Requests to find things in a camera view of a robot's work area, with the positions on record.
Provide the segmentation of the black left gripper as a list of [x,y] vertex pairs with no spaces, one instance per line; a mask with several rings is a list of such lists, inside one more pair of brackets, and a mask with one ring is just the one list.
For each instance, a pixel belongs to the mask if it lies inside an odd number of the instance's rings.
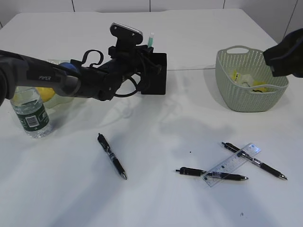
[[136,92],[142,92],[148,85],[147,64],[149,63],[154,66],[149,60],[151,53],[155,53],[154,48],[148,48],[147,45],[133,46],[124,49],[111,46],[108,49],[108,54],[112,59],[119,60],[130,68],[131,75],[127,77],[128,79],[131,79],[134,74],[140,77],[140,81],[135,83]]

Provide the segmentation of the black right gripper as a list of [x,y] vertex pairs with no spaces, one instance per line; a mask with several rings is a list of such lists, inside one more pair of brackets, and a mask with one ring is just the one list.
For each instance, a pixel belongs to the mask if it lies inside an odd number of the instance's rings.
[[294,75],[303,77],[303,30],[286,35],[277,45],[265,50],[263,57],[273,77]]

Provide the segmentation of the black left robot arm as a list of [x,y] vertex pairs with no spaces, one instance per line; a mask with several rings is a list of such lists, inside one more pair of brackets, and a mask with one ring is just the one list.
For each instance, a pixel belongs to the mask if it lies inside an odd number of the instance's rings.
[[146,45],[121,50],[108,49],[110,61],[88,67],[84,64],[92,50],[84,53],[81,61],[53,64],[29,56],[0,52],[0,100],[12,99],[18,86],[52,88],[65,97],[94,98],[107,101],[113,97],[130,97],[166,93],[167,54],[156,53]]

